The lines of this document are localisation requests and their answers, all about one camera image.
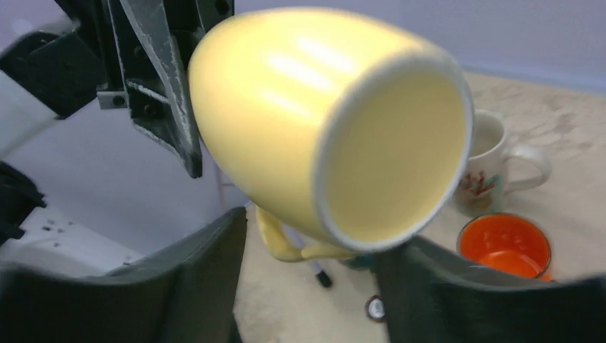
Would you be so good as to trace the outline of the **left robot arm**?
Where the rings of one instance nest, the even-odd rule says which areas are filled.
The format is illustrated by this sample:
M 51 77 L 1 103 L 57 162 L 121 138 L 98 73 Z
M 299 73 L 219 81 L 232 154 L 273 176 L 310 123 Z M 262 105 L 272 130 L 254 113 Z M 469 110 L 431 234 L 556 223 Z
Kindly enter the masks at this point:
M 97 100 L 126 109 L 144 136 L 197 179 L 199 133 L 187 91 L 195 46 L 234 15 L 233 1 L 60 1 L 65 18 L 1 52 L 1 156 Z M 35 183 L 1 163 L 1 260 L 73 277 L 140 258 L 50 207 Z

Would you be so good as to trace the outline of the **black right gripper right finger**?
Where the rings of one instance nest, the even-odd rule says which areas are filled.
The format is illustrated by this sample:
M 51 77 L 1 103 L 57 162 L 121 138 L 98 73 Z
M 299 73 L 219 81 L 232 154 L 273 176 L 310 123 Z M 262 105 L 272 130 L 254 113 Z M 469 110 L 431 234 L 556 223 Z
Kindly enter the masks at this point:
M 377 254 L 391 342 L 603 342 L 605 276 L 525 279 L 424 237 Z

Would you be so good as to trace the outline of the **orange mug black handle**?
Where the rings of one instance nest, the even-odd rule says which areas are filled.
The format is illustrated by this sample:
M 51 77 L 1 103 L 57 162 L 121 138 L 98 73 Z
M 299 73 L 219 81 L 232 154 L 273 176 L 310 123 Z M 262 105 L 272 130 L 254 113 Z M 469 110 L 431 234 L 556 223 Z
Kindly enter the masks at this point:
M 462 257 L 528 279 L 552 282 L 552 247 L 533 222 L 509 213 L 486 214 L 468 222 L 457 238 Z

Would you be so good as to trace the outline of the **dark teal mug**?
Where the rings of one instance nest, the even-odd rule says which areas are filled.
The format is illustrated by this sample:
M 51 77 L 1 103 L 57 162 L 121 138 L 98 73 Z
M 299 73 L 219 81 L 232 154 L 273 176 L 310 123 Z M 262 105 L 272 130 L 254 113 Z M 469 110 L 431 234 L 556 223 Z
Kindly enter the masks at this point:
M 374 259 L 368 255 L 340 259 L 339 263 L 354 271 L 374 271 Z

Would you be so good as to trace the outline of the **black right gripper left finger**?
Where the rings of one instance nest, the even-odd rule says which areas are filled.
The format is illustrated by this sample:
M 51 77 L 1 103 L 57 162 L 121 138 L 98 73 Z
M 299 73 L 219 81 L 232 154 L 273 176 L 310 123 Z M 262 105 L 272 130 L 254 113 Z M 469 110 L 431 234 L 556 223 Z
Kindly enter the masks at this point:
M 1 270 L 3 342 L 240 342 L 234 303 L 247 237 L 236 207 L 99 277 Z

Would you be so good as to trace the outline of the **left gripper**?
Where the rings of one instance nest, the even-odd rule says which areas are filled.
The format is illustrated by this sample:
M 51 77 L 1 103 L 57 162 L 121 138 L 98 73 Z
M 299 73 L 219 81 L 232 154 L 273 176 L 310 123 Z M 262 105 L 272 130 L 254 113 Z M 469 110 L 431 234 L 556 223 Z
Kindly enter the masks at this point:
M 60 1 L 67 18 L 21 35 L 1 70 L 65 119 L 93 100 L 128 109 L 135 128 L 202 176 L 184 64 L 233 1 Z

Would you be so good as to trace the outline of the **cream mug with coral print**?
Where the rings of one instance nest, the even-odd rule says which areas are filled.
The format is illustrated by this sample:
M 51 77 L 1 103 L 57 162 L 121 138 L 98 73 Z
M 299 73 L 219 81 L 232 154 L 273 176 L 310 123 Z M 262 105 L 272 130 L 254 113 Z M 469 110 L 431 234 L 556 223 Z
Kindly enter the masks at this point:
M 510 181 L 508 162 L 515 159 L 533 166 L 537 175 Z M 551 174 L 552 164 L 542 150 L 511 144 L 502 116 L 478 109 L 467 168 L 452 204 L 460 213 L 473 218 L 503 212 L 512 192 L 539 187 Z

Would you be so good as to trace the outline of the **yellow mug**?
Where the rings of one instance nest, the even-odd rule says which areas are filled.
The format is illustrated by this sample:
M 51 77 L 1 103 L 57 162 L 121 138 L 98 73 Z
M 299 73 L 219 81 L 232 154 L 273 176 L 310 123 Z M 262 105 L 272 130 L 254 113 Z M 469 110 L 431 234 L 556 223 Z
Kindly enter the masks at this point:
M 189 62 L 203 141 L 283 262 L 395 248 L 454 193 L 474 126 L 458 63 L 420 36 L 323 7 L 233 16 Z

